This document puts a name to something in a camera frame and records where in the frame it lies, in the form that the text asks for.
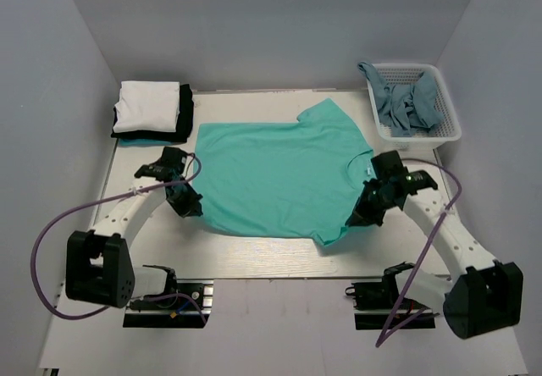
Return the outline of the teal green t shirt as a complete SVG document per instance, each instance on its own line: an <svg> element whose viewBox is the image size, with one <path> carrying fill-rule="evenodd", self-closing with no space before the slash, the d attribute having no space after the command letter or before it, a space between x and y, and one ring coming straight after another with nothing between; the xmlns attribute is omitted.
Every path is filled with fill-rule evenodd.
<svg viewBox="0 0 542 376"><path fill-rule="evenodd" d="M331 245L374 177L373 148L330 99L294 123L202 124L196 155L202 218L228 235Z"/></svg>

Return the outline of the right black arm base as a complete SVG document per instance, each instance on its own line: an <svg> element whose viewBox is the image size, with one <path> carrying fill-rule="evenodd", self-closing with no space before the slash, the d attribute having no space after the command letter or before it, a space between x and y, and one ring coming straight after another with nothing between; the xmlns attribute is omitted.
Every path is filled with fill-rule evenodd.
<svg viewBox="0 0 542 376"><path fill-rule="evenodd" d="M345 288L345 295L353 300L356 330L381 330L395 303L384 291L382 281L352 283ZM417 301L405 298L394 315L389 330L420 310L423 310L423 313L404 325L403 329L434 329L436 315Z"/></svg>

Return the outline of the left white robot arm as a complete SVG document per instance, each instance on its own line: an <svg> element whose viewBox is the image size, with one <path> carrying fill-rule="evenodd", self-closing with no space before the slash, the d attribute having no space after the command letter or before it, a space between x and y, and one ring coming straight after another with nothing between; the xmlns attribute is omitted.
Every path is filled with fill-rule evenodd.
<svg viewBox="0 0 542 376"><path fill-rule="evenodd" d="M167 203L181 218L202 216L202 195L184 176L193 153L165 147L160 158L135 172L132 189L109 214L67 242L65 292L70 300L122 308L148 297L171 307L179 297L175 271L157 265L135 267L130 245L152 213Z"/></svg>

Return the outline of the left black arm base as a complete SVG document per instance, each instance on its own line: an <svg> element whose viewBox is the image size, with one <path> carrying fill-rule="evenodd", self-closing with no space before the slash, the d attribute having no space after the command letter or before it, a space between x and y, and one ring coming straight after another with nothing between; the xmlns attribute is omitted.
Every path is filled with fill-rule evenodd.
<svg viewBox="0 0 542 376"><path fill-rule="evenodd" d="M132 300L124 310L125 329L203 329L213 305L212 280L182 280L163 300Z"/></svg>

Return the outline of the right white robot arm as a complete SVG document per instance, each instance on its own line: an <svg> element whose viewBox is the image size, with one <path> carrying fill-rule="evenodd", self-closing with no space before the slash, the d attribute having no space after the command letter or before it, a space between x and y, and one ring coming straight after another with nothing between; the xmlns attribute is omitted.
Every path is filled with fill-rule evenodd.
<svg viewBox="0 0 542 376"><path fill-rule="evenodd" d="M387 268L376 281L345 290L354 301L357 329L377 329L381 346L399 329L430 329L442 317L462 340L520 321L523 273L484 249L452 212L456 198L445 202L434 179L411 171L396 151L372 158L374 178L347 220L350 227L382 225L387 211L398 208L426 235L414 263Z"/></svg>

